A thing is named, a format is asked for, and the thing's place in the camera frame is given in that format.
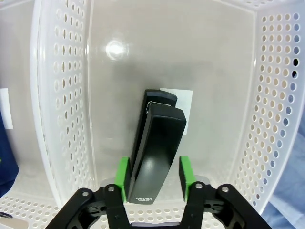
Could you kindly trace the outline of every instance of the white label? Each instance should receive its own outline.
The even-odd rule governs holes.
[[[29,228],[29,223],[25,220],[18,219],[18,218],[3,218],[0,217],[0,228],[5,226],[4,228],[9,228],[9,229],[28,229]]]
[[[137,201],[143,201],[143,202],[148,202],[148,201],[152,200],[152,198],[139,198],[139,197],[137,197],[136,199],[137,199]]]
[[[183,132],[183,135],[187,134],[187,128],[189,125],[189,118],[191,112],[191,104],[193,91],[191,90],[179,90],[179,89],[168,89],[168,88],[160,88],[161,91],[169,92],[177,96],[177,104],[176,107],[183,110],[184,116],[186,119],[186,126]]]
[[[10,114],[10,101],[8,88],[0,89],[0,110],[5,129],[14,129]]]

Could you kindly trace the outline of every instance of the blue surface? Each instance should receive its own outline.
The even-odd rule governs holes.
[[[18,171],[0,112],[0,197],[13,186]]]
[[[273,229],[305,229],[305,112],[281,179],[263,218]]]

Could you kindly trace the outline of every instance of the white paper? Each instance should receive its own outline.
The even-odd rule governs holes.
[[[8,88],[0,88],[0,110],[5,129],[14,129],[10,114],[10,101]]]
[[[187,134],[187,128],[189,124],[189,118],[191,113],[191,104],[193,91],[191,90],[179,90],[179,89],[168,89],[168,88],[160,88],[161,91],[169,92],[177,96],[177,104],[176,107],[183,110],[184,116],[186,119],[186,126],[183,132],[183,135]]]

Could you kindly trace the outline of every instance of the perforated basket side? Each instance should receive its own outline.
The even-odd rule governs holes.
[[[248,120],[229,181],[262,212],[286,165],[304,106],[304,3],[257,14]]]
[[[36,1],[31,92],[37,139],[58,206],[96,188],[85,107],[85,0]]]

